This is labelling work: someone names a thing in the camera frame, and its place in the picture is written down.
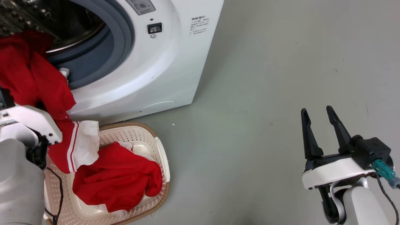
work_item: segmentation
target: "white fabric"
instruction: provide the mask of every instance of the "white fabric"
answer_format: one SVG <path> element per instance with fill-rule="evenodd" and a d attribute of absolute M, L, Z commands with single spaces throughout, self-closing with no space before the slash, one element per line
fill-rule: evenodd
<path fill-rule="evenodd" d="M 74 125 L 67 151 L 70 172 L 76 172 L 81 165 L 91 165 L 99 158 L 99 123 L 97 121 L 81 121 L 74 122 Z"/>
<path fill-rule="evenodd" d="M 60 68 L 58 70 L 65 78 L 67 78 L 70 75 L 70 70 L 67 68 Z"/>
<path fill-rule="evenodd" d="M 129 151 L 135 153 L 135 155 L 138 155 L 138 156 L 141 156 L 141 157 L 143 157 L 143 158 L 145 158 L 147 160 L 156 162 L 156 160 L 153 157 L 151 157 L 150 155 L 145 155 L 145 154 L 141 154 L 141 153 L 135 152 L 135 148 L 133 147 L 132 143 L 130 143 L 130 142 L 120 142 L 120 141 L 118 141 L 118 143 L 122 147 L 124 147 L 124 148 L 128 149 Z"/>
<path fill-rule="evenodd" d="M 90 206 L 95 208 L 95 209 L 97 209 L 97 210 L 100 210 L 100 211 L 103 211 L 103 212 L 108 212 L 106 204 L 90 205 Z M 124 214 L 127 213 L 127 212 L 128 211 L 122 209 L 122 210 L 118 210 L 118 211 L 112 212 L 111 214 L 113 214 L 114 216 L 117 216 L 117 217 L 123 217 Z"/>

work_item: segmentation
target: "clothing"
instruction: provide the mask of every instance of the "clothing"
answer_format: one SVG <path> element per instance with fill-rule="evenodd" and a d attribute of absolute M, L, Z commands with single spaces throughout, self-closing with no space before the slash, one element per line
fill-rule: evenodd
<path fill-rule="evenodd" d="M 54 119 L 63 139 L 49 146 L 48 154 L 63 173 L 69 173 L 98 158 L 98 122 L 84 123 L 81 127 L 86 129 L 80 132 L 77 131 L 79 123 L 69 119 L 67 111 L 75 105 L 74 97 L 66 78 L 46 60 L 46 50 L 53 39 L 49 34 L 33 30 L 0 38 L 0 85 L 10 90 L 15 103 L 46 110 Z M 80 159 L 78 156 L 88 154 L 90 157 L 71 165 L 75 158 Z"/>
<path fill-rule="evenodd" d="M 143 194 L 154 197 L 162 188 L 160 166 L 112 143 L 98 152 L 92 165 L 75 173 L 73 192 L 87 205 L 105 204 L 108 212 L 129 211 L 140 203 Z"/>
<path fill-rule="evenodd" d="M 143 157 L 143 158 L 145 158 L 145 159 L 148 159 L 148 160 L 150 160 L 150 161 L 152 161 L 152 162 L 156 162 L 156 160 L 155 160 L 153 157 L 151 157 L 151 156 L 149 156 L 149 155 L 145 155 L 145 154 L 138 153 L 138 151 L 137 151 L 136 149 L 133 148 L 133 144 L 132 144 L 132 143 L 130 143 L 130 142 L 120 142 L 120 141 L 118 141 L 118 143 L 119 143 L 122 147 L 124 147 L 124 148 L 128 149 L 129 151 L 135 153 L 135 155 L 141 156 L 141 157 Z M 89 205 L 89 207 L 92 207 L 92 208 L 94 208 L 94 209 L 97 209 L 97 210 L 100 210 L 100 211 L 103 211 L 103 212 L 108 212 L 106 204 Z M 118 211 L 109 212 L 109 213 L 111 213 L 111 214 L 113 214 L 113 215 L 115 215 L 115 216 L 117 216 L 117 217 L 122 217 L 122 216 L 124 216 L 124 214 L 127 213 L 127 212 L 128 212 L 128 211 L 126 211 L 126 210 L 118 210 Z"/>

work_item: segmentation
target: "cable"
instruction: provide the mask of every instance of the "cable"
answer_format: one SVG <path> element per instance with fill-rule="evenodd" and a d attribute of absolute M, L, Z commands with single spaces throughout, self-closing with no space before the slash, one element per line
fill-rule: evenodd
<path fill-rule="evenodd" d="M 61 195 L 61 197 L 60 197 L 60 207 L 58 208 L 57 215 L 51 214 L 46 208 L 44 209 L 49 216 L 53 217 L 53 225 L 57 225 L 58 218 L 60 217 L 60 213 L 61 213 L 62 202 L 64 200 L 64 191 L 62 190 L 62 179 L 52 169 L 50 169 L 48 167 L 46 169 L 50 170 L 50 172 L 52 172 L 54 174 L 54 176 L 56 176 L 58 178 L 58 180 L 60 181 L 60 195 Z"/>
<path fill-rule="evenodd" d="M 376 179 L 378 180 L 378 184 L 380 189 L 382 190 L 383 195 L 385 195 L 385 197 L 388 199 L 388 201 L 390 202 L 390 204 L 392 205 L 394 212 L 396 213 L 396 225 L 399 224 L 399 212 L 397 211 L 396 206 L 394 205 L 393 201 L 390 199 L 389 195 L 386 193 L 385 189 L 383 188 L 382 182 L 380 181 L 379 175 L 376 175 Z"/>

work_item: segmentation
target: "washing machine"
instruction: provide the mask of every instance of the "washing machine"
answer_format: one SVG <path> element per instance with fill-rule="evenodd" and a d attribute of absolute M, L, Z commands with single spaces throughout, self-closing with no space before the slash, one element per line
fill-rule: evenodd
<path fill-rule="evenodd" d="M 48 60 L 70 70 L 69 86 L 76 105 L 69 115 L 73 120 L 102 124 L 192 103 L 224 3 L 0 2 L 2 16 L 7 17 L 0 24 L 3 33 L 28 27 L 55 36 Z"/>

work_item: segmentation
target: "laundry basket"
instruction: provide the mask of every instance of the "laundry basket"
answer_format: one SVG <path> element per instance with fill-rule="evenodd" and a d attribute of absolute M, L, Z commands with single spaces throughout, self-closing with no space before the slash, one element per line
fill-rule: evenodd
<path fill-rule="evenodd" d="M 170 171 L 165 150 L 157 134 L 141 123 L 126 122 L 106 125 L 100 128 L 100 147 L 116 141 L 133 143 L 135 152 L 153 157 L 160 165 L 162 173 L 162 189 L 155 197 L 144 196 L 142 201 L 123 216 L 99 211 L 84 204 L 73 192 L 74 173 L 62 173 L 49 159 L 48 167 L 62 178 L 64 201 L 58 225 L 125 225 L 141 219 L 159 209 L 170 191 Z M 46 208 L 52 214 L 58 212 L 60 206 L 60 181 L 48 170 L 45 170 Z"/>

